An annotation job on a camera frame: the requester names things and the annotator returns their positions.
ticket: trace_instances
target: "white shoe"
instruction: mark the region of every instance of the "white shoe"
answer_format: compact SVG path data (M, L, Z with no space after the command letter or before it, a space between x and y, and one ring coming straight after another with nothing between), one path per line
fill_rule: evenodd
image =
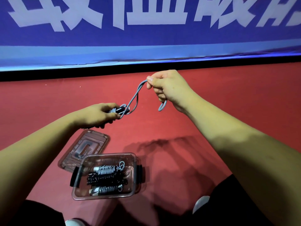
M65 221L66 226L86 226L82 221L78 219L71 219Z
M202 196L198 201L195 203L192 214L194 214L200 207L205 205L209 201L210 196Z

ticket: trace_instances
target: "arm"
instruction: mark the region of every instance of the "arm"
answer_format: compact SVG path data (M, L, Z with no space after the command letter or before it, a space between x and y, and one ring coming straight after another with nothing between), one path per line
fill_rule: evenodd
M174 70L148 78L159 100L185 113L275 225L301 222L301 154L198 96Z
M0 151L0 221L7 223L38 179L80 128L102 126L120 116L103 111L115 103L97 104L68 114Z

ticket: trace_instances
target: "person's right arm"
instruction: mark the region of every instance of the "person's right arm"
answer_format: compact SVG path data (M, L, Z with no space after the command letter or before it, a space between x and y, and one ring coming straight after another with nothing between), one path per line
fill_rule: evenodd
M148 77L148 89L186 114L275 225L300 225L301 154L202 99L175 70Z

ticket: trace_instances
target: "hand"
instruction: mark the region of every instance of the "hand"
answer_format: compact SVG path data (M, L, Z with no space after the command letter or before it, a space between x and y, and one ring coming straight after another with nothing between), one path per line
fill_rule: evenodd
M156 72L148 76L147 80L147 88L153 87L160 102L169 100L182 113L189 106L187 100L196 94L176 70Z
M106 122L111 124L114 120L120 118L118 113L106 113L118 107L116 103L100 103L75 111L72 115L78 128L104 128Z

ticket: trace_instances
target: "plastic container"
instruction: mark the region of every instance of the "plastic container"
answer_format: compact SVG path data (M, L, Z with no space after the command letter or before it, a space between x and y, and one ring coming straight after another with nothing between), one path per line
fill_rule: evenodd
M122 174L122 179L126 180L126 184L110 192L107 192L107 189L98 188L104 187L103 185L88 185L88 177L92 176L91 174L96 173L100 166L110 165L118 168L116 171ZM86 155L80 166L76 167L73 172L70 181L70 186L73 186L72 197L75 200L130 197L139 191L142 177L142 166L139 165L139 159L134 153Z
M58 161L58 166L73 173L86 155L101 154L108 142L108 135L90 129L84 130Z

